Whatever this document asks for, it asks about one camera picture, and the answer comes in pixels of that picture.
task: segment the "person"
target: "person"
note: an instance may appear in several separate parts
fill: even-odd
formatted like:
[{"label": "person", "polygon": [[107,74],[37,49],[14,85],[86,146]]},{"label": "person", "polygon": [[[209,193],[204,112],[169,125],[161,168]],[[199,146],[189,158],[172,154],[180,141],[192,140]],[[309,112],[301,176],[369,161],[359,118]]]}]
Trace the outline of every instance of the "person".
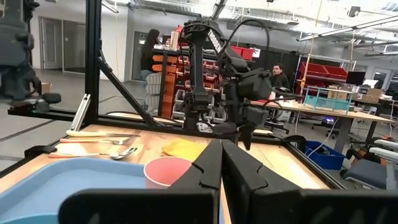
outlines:
[{"label": "person", "polygon": [[147,76],[154,72],[152,69],[152,66],[154,65],[152,49],[154,48],[154,45],[159,43],[159,34],[159,30],[151,29],[145,40],[145,44],[142,47],[140,77],[143,81],[146,81]]},{"label": "person", "polygon": [[290,89],[289,79],[284,73],[284,68],[282,64],[276,64],[272,68],[272,76],[270,78],[271,85],[273,87],[284,87]]}]

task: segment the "black hair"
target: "black hair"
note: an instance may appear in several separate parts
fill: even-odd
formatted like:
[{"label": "black hair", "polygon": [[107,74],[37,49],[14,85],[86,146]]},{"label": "black hair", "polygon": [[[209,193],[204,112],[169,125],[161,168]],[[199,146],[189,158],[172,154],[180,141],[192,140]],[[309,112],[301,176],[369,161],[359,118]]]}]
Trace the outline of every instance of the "black hair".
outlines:
[{"label": "black hair", "polygon": [[275,64],[274,66],[278,66],[279,69],[281,69],[282,71],[283,71],[283,69],[284,69],[284,66],[283,66],[281,63],[277,63],[277,64]]},{"label": "black hair", "polygon": [[141,50],[141,58],[148,59],[152,57],[152,49],[154,48],[155,44],[159,43],[159,40],[157,39],[159,37],[159,34],[159,30],[151,29],[149,31],[144,46]]}]

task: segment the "teal basket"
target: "teal basket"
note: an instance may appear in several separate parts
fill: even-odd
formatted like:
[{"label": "teal basket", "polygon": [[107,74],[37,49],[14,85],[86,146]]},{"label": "teal basket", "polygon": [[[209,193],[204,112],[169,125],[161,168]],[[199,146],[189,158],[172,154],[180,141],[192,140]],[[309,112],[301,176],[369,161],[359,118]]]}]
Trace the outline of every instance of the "teal basket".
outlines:
[{"label": "teal basket", "polygon": [[[308,91],[310,88],[313,88],[314,90],[317,90],[317,95],[316,96],[310,96],[308,94]],[[319,96],[321,91],[335,91],[335,92],[344,92],[348,93],[349,97],[348,100],[341,100],[338,98],[325,98],[322,96]],[[317,87],[307,87],[307,92],[305,94],[305,99],[304,99],[304,105],[311,105],[313,106],[313,109],[315,110],[316,108],[329,108],[334,110],[343,110],[345,111],[345,114],[348,113],[349,106],[351,104],[353,94],[347,91],[341,91],[341,90],[330,90],[327,88],[317,88]]]}]

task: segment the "metal bracket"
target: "metal bracket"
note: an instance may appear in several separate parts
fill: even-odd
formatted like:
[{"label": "metal bracket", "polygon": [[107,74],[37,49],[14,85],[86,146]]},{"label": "metal bracket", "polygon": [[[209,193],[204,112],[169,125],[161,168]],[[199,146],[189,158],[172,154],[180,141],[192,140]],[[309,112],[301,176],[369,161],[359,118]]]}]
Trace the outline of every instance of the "metal bracket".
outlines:
[{"label": "metal bracket", "polygon": [[81,124],[86,116],[88,106],[90,105],[90,101],[91,101],[91,95],[85,94],[80,102],[79,108],[76,111],[76,115],[72,121],[72,125],[70,126],[71,131],[80,130]]}]

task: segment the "computer screen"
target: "computer screen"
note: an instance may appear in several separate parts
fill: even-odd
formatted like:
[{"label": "computer screen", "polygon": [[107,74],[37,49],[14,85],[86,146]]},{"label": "computer screen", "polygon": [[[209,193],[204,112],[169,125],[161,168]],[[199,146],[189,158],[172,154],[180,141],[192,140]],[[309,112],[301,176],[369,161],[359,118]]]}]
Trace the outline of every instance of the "computer screen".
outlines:
[{"label": "computer screen", "polygon": [[366,72],[348,72],[347,84],[362,85]]}]

